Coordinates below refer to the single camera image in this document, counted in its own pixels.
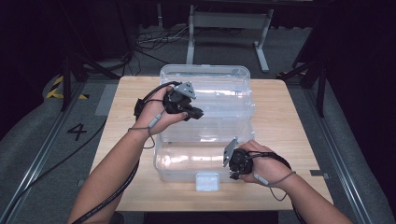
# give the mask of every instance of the number 4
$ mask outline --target number 4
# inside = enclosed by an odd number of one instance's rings
[[[85,130],[82,130],[83,128],[84,128],[84,125],[82,123],[80,123],[80,124],[76,125],[76,127],[73,127],[72,129],[70,129],[67,132],[68,133],[76,133],[77,136],[76,136],[76,140],[75,141],[78,141],[79,135],[82,134],[82,133],[86,133],[87,132]]]

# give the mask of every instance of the person's left hand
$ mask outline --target person's left hand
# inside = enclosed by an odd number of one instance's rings
[[[164,110],[163,97],[165,96],[166,92],[170,90],[172,90],[171,86],[161,88],[147,100],[145,107],[143,108],[143,111],[140,114],[139,119],[134,124],[133,128],[146,128],[157,115],[161,114],[158,122],[149,130],[150,134],[161,133],[169,125],[180,122],[188,116],[186,112],[181,112],[178,114],[168,114]]]

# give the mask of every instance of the wire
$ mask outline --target wire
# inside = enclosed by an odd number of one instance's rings
[[[137,67],[139,68],[139,70],[134,74],[135,76],[137,76],[142,71],[142,68],[140,67],[140,60],[136,57],[136,55],[134,55],[133,52],[132,52],[132,55],[137,59]]]
[[[246,161],[252,160],[253,158],[257,158],[257,157],[269,157],[269,158],[275,159],[275,160],[277,160],[277,161],[280,161],[280,162],[283,163],[285,166],[287,166],[289,169],[291,169],[291,166],[290,166],[290,164],[288,163],[288,161],[286,161],[283,157],[277,155],[275,152],[248,151],[247,153],[252,153],[252,152],[253,152],[253,153],[257,153],[257,154],[247,157],[247,158],[246,158]],[[287,177],[289,177],[290,175],[293,175],[293,174],[295,174],[295,172],[291,172],[289,175],[286,175],[284,178],[282,178],[282,179],[280,179],[279,181],[275,182],[275,184],[278,183],[278,182],[280,182],[280,181],[283,181],[285,178],[287,178]],[[272,195],[274,196],[274,198],[277,199],[277,200],[280,201],[280,202],[282,202],[282,201],[286,198],[286,196],[288,195],[287,193],[285,193],[285,195],[284,195],[281,199],[278,199],[278,198],[275,196],[275,194],[274,194],[272,188],[269,187],[269,189],[271,190],[271,193],[272,193]],[[297,211],[297,209],[294,207],[294,204],[293,204],[293,203],[291,203],[291,206],[293,207],[294,214],[297,216],[297,218],[298,218],[298,220],[300,221],[300,223],[301,223],[301,224],[305,224],[305,220],[301,217],[300,213],[299,213],[299,212]]]
[[[171,31],[160,32],[158,35],[153,36],[152,33],[142,33],[135,39],[135,48],[141,51],[148,51],[152,49],[160,49],[168,43],[177,42],[180,39],[188,40],[183,38],[184,34],[187,33],[189,26],[177,31],[176,33],[171,33]]]
[[[137,164],[134,166],[134,169],[132,172],[129,174],[128,178],[125,180],[125,182],[121,185],[119,189],[117,189],[112,195],[110,195],[107,199],[96,205],[93,209],[91,209],[89,212],[86,214],[82,215],[80,218],[78,218],[76,221],[73,222],[73,224],[79,224],[83,223],[85,220],[88,218],[92,217],[95,215],[97,212],[102,210],[104,207],[106,207],[108,204],[113,202],[117,197],[120,196],[124,192],[124,190],[131,184],[132,180],[134,179],[134,175],[137,172],[137,169],[139,168],[139,161],[137,161]]]
[[[144,128],[129,128],[129,129],[128,129],[128,132],[131,131],[131,130],[144,130],[144,129],[147,129],[147,130],[148,130],[148,134],[149,134],[149,138],[151,139],[152,146],[151,146],[151,147],[143,147],[143,149],[151,149],[151,148],[154,148],[154,147],[155,147],[155,141],[154,141],[154,138],[152,137],[152,134],[151,134],[151,132],[150,132],[150,127],[144,127]]]
[[[149,92],[149,93],[145,96],[145,98],[143,98],[143,102],[146,102],[147,99],[148,99],[152,94],[154,94],[156,91],[162,89],[162,88],[165,87],[165,86],[170,86],[170,85],[175,85],[175,86],[176,86],[176,85],[180,85],[180,82],[177,82],[177,81],[170,81],[170,82],[163,83],[161,86],[158,86],[157,88],[155,88],[154,90],[152,90],[151,92]]]
[[[87,49],[85,48],[84,44],[82,43],[82,40],[81,40],[81,38],[79,37],[78,32],[77,32],[76,28],[75,28],[74,25],[73,25],[73,22],[70,20],[68,14],[67,14],[67,12],[66,12],[66,10],[64,9],[64,5],[62,4],[61,0],[58,0],[58,3],[59,3],[59,6],[61,6],[62,13],[66,16],[67,21],[69,22],[70,26],[72,27],[72,29],[73,29],[73,31],[74,31],[74,33],[75,33],[77,39],[78,39],[79,44],[82,46],[82,48],[84,49],[84,51],[85,51],[85,53],[87,54],[87,56],[90,57],[90,58],[92,58],[92,56],[91,56],[90,53],[87,51]]]
[[[152,58],[152,59],[155,59],[155,60],[157,60],[157,61],[160,61],[160,62],[162,62],[162,63],[169,64],[168,62],[166,62],[166,61],[164,61],[164,60],[161,60],[161,59],[159,59],[159,58],[156,58],[156,57],[154,57],[154,56],[151,56],[151,55],[149,55],[149,54],[147,54],[147,53],[145,53],[145,52],[143,52],[143,51],[141,51],[141,50],[139,50],[139,49],[135,49],[135,51],[137,51],[137,52],[139,52],[139,53],[141,53],[141,54],[144,54],[144,55],[146,55],[146,56],[148,56],[148,57],[150,57],[150,58]]]
[[[85,147],[88,143],[91,142],[91,140],[97,135],[99,134],[99,132],[103,129],[103,127],[105,127],[106,124],[106,119],[103,122],[103,124],[101,125],[101,127],[96,131],[96,133],[93,134],[93,136],[91,138],[89,138],[84,144],[82,144],[80,147],[78,147],[76,150],[74,150],[70,155],[68,155],[67,157],[65,157],[63,160],[59,161],[58,163],[56,163],[54,166],[52,166],[51,168],[49,168],[46,172],[44,172],[42,175],[40,175],[36,180],[34,180],[32,183],[30,183],[26,189],[23,190],[23,192],[21,192],[20,195],[18,195],[18,197],[14,200],[14,202],[12,203],[12,205],[10,206],[9,210],[7,211],[7,214],[5,215],[4,218],[4,224],[7,223],[9,216],[11,215],[12,211],[14,210],[15,206],[17,205],[18,201],[21,199],[21,196],[27,191],[29,190],[32,186],[34,186],[36,183],[38,183],[39,180],[41,180],[44,176],[48,175],[50,172],[52,172],[53,170],[55,170],[56,168],[58,168],[58,166],[62,165],[65,161],[69,160],[72,156],[74,156],[76,153],[78,153],[83,147]]]

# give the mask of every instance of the forearm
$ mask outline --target forearm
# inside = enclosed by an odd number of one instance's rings
[[[75,221],[101,203],[125,182],[137,164],[148,137],[148,130],[132,130],[121,138],[85,181],[68,223]],[[119,201],[120,196],[88,221],[107,221]]]
[[[306,223],[351,223],[300,176],[292,175],[285,179],[281,188],[288,193]]]

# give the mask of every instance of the cable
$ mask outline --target cable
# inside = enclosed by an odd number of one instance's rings
[[[154,56],[151,56],[151,55],[145,53],[144,51],[160,49],[163,46],[165,46],[166,44],[174,43],[180,39],[184,39],[182,36],[187,33],[188,28],[189,28],[189,26],[186,26],[185,28],[177,31],[175,34],[171,33],[171,31],[168,31],[166,35],[163,35],[163,34],[165,34],[164,31],[161,31],[156,36],[153,36],[152,33],[142,33],[139,36],[137,36],[136,39],[134,40],[134,42],[135,42],[134,50],[141,54],[144,54],[152,59],[155,59],[155,60],[160,61],[165,64],[169,64],[168,62],[161,60],[159,58],[156,58]]]
[[[105,127],[106,124],[106,119],[103,122],[103,124],[101,125],[101,127],[96,131],[96,133],[93,134],[93,136],[91,138],[89,138],[84,144],[82,144],[80,147],[78,147],[76,150],[74,150],[70,155],[68,155],[67,157],[65,157],[63,160],[59,161],[58,163],[56,163],[54,166],[52,166],[51,168],[49,168],[46,172],[44,172],[42,175],[40,175],[36,180],[34,180],[32,183],[30,183],[26,189],[21,192],[20,195],[18,195],[18,197],[15,199],[15,201],[12,203],[12,205],[10,206],[9,210],[7,211],[7,214],[5,215],[4,218],[4,222],[2,224],[6,224],[9,216],[11,215],[12,211],[14,210],[15,206],[17,205],[18,201],[20,200],[21,196],[28,190],[30,189],[32,186],[34,186],[39,180],[41,180],[44,176],[48,175],[50,172],[52,172],[53,170],[55,170],[56,168],[58,168],[58,166],[62,165],[65,161],[69,160],[72,156],[74,156],[76,153],[78,153],[83,147],[85,147],[88,143],[91,142],[91,140],[97,135],[99,134],[99,132]]]
[[[176,81],[171,81],[171,82],[167,82],[162,84],[161,86],[155,88],[154,90],[152,90],[151,92],[149,92],[146,97],[143,99],[143,102],[151,102],[151,101],[158,101],[161,102],[161,100],[158,99],[149,99],[149,97],[154,94],[156,91],[160,90],[161,88],[165,87],[165,86],[169,86],[169,85],[178,85],[180,84],[179,82]],[[153,148],[155,147],[155,141],[152,138],[152,134],[150,132],[150,129],[157,123],[157,121],[161,118],[163,112],[165,111],[165,109],[158,114],[148,125],[148,127],[144,127],[144,128],[129,128],[128,132],[131,130],[142,130],[142,129],[148,129],[148,134],[153,142],[153,146],[152,147],[144,147],[144,148]],[[85,220],[87,220],[88,218],[92,217],[94,214],[96,214],[97,212],[99,212],[101,209],[103,209],[104,207],[106,207],[109,203],[111,203],[114,199],[116,199],[128,186],[129,184],[132,182],[132,180],[134,179],[134,175],[136,174],[137,168],[139,166],[139,161],[137,162],[137,164],[134,166],[134,169],[132,170],[132,172],[130,173],[130,175],[128,176],[128,178],[125,180],[125,182],[112,194],[110,195],[107,199],[105,199],[104,201],[102,201],[101,203],[99,203],[98,205],[96,205],[93,209],[91,209],[89,212],[87,212],[86,214],[84,214],[83,216],[81,216],[80,218],[78,218],[76,221],[73,222],[73,224],[79,224],[84,222]]]
[[[272,159],[275,159],[275,160],[277,160],[277,161],[282,162],[285,166],[287,166],[289,169],[291,169],[291,166],[290,166],[290,164],[288,163],[288,161],[286,161],[283,157],[277,155],[275,152],[248,151],[247,153],[252,153],[252,152],[257,153],[257,154],[254,154],[254,155],[252,155],[252,156],[247,157],[247,158],[246,158],[246,161],[247,161],[247,160],[252,160],[253,158],[257,158],[257,157],[269,157],[269,158],[272,158]],[[293,174],[295,174],[295,172],[292,171],[291,173],[289,173],[288,175],[286,175],[285,177],[283,177],[283,178],[280,179],[279,181],[276,181],[275,183],[272,183],[272,184],[277,184],[277,183],[283,181],[284,179],[288,178],[289,176],[291,176],[291,175],[293,175]],[[273,192],[271,186],[267,186],[267,187],[271,190],[271,193],[272,193],[272,195],[274,196],[274,198],[277,199],[277,200],[280,201],[280,202],[283,201],[283,200],[286,198],[286,196],[288,195],[287,193],[285,193],[285,195],[283,196],[283,198],[278,199],[278,198],[275,196],[275,194],[274,194],[274,192]],[[297,211],[297,209],[294,207],[294,204],[293,204],[293,203],[291,203],[291,206],[292,206],[292,208],[293,208],[294,214],[297,216],[297,219],[300,221],[300,223],[301,223],[301,224],[305,224],[305,223],[306,223],[305,220],[301,217],[300,213],[299,213],[299,212]]]
[[[123,66],[128,64],[131,60],[132,60],[131,52],[127,52],[124,56],[122,56],[120,58],[120,62],[121,63],[106,67],[106,69],[108,71],[113,71],[113,70],[122,68]],[[92,68],[92,67],[83,67],[83,68],[84,68],[84,70],[86,70],[87,72],[90,72],[90,73],[101,73],[100,70],[97,70],[97,69]]]
[[[82,215],[80,218],[78,218],[76,221],[73,222],[73,224],[79,224],[83,223],[86,221],[88,218],[92,217],[95,215],[97,212],[102,210],[104,207],[106,207],[108,204],[114,201],[120,194],[124,192],[124,190],[129,186],[129,184],[132,182],[134,179],[134,175],[137,172],[137,168],[139,167],[139,161],[137,161],[137,164],[134,166],[134,169],[132,172],[129,174],[128,178],[126,181],[121,185],[119,189],[117,189],[112,195],[110,195],[107,199],[96,205],[93,209],[91,209],[89,212],[86,214]]]
[[[137,59],[137,67],[139,68],[139,70],[134,74],[135,76],[137,76],[142,71],[142,69],[140,67],[140,60],[136,57],[136,55],[134,55],[133,52],[132,52],[132,55]]]

